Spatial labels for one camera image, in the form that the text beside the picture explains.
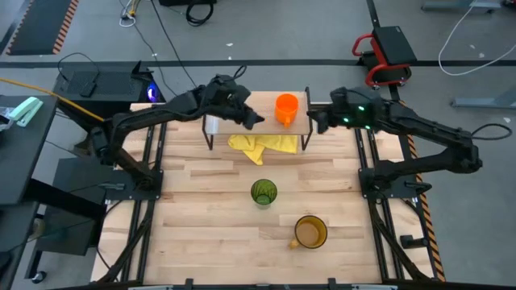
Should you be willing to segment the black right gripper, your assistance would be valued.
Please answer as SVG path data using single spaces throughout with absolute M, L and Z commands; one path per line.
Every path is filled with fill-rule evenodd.
M 384 117 L 384 102 L 377 91 L 362 87 L 341 87 L 331 91 L 330 97 L 332 104 L 329 114 L 325 110 L 307 112 L 310 118 L 318 119 L 319 134 L 334 126 L 375 127 Z

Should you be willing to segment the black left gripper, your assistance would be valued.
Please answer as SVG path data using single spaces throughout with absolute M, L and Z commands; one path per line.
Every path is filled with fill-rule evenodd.
M 263 122 L 253 108 L 246 105 L 249 89 L 236 83 L 229 75 L 217 74 L 202 91 L 202 110 L 225 120 L 242 120 L 240 124 L 251 130 L 256 122 Z

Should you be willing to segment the orange plastic cup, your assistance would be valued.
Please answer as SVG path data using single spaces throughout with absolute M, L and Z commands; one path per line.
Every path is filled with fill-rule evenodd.
M 284 93 L 275 102 L 275 117 L 285 128 L 290 127 L 297 115 L 299 101 L 296 96 Z

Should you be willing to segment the wooden shelf with black legs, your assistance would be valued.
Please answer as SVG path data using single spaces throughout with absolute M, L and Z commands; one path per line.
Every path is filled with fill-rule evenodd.
M 252 130 L 247 130 L 231 120 L 205 115 L 202 119 L 202 133 L 209 149 L 213 149 L 215 135 L 299 135 L 304 151 L 314 131 L 313 123 L 306 114 L 310 109 L 310 88 L 306 87 L 304 91 L 286 91 L 286 93 L 293 94 L 299 104 L 297 116 L 290 127 L 280 124 L 275 117 L 276 99 L 284 92 L 252 91 L 246 104 L 265 120 L 257 123 Z

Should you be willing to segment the yellow cloth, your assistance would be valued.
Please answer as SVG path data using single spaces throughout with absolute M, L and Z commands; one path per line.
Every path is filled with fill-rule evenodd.
M 263 164 L 266 149 L 289 154 L 298 153 L 296 135 L 231 135 L 227 141 L 230 148 L 243 152 L 254 164 Z

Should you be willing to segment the green plastic cup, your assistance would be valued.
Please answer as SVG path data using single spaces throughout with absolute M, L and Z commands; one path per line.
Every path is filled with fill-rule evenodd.
M 260 179 L 251 187 L 251 197 L 259 209 L 267 209 L 277 199 L 277 187 L 268 179 Z

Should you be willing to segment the red and black rolling stool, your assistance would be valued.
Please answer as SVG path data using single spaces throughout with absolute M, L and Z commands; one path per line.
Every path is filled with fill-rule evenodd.
M 417 61 L 399 26 L 374 27 L 371 33 L 356 39 L 352 54 L 367 68 L 364 82 L 374 90 L 405 85 L 412 76 L 410 66 Z

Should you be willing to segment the amber glass mug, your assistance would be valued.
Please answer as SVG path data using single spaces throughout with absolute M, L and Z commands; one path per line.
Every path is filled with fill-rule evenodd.
M 328 229 L 324 221 L 314 215 L 301 217 L 294 227 L 294 238 L 289 243 L 289 248 L 305 247 L 317 249 L 327 240 Z

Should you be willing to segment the black computer tower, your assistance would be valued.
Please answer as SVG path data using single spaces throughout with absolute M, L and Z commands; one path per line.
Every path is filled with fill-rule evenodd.
M 95 82 L 97 87 L 91 97 L 82 97 L 79 93 L 89 82 Z M 102 118 L 126 112 L 133 103 L 165 101 L 152 70 L 141 63 L 99 68 L 66 65 L 56 79 L 53 92 Z

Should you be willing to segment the grey desk foot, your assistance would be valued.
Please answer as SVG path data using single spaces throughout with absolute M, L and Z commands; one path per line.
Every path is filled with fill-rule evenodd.
M 451 107 L 516 110 L 516 85 L 497 97 L 458 97 Z
M 468 9 L 493 13 L 495 10 L 501 9 L 501 3 L 498 0 L 423 0 L 421 5 L 423 11 Z

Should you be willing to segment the black wheeled cart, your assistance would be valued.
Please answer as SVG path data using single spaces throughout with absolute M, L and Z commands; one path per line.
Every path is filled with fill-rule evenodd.
M 101 169 L 93 159 L 60 159 L 52 184 L 36 179 L 29 182 L 25 197 L 46 206 L 45 213 L 35 218 L 42 232 L 31 238 L 35 248 L 25 273 L 34 284 L 47 275 L 38 268 L 43 253 L 85 255 L 98 241 L 105 212 Z

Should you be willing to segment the mint green stapler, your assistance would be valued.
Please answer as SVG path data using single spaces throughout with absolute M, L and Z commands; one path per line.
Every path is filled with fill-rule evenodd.
M 37 97 L 29 97 L 10 111 L 7 117 L 16 121 L 20 127 L 25 127 L 35 116 L 44 103 Z

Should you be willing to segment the black mat with orange stripes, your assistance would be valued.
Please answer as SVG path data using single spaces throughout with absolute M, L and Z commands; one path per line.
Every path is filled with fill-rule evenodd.
M 8 56 L 58 54 L 78 6 L 79 0 L 30 0 L 5 53 Z

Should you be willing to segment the black side desk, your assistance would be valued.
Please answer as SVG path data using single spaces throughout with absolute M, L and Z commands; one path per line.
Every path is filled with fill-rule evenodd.
M 56 98 L 37 96 L 43 105 L 25 127 L 0 132 L 0 205 L 23 199 L 56 111 Z

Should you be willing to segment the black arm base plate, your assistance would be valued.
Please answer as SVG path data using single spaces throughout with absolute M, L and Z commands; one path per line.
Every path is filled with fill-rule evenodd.
M 390 198 L 413 198 L 417 197 L 415 183 L 416 178 L 412 176 L 400 176 L 392 181 L 386 188 L 375 188 L 367 183 L 368 174 L 372 172 L 371 168 L 360 169 L 358 177 L 360 180 L 361 192 L 364 198 L 374 199 L 390 199 Z
M 122 184 L 121 189 L 108 189 L 106 199 L 108 200 L 136 200 L 148 201 L 158 200 L 161 195 L 164 172 L 154 171 L 156 179 L 152 185 L 144 184 L 141 180 L 135 180 L 128 172 L 116 170 L 111 173 L 111 184 Z

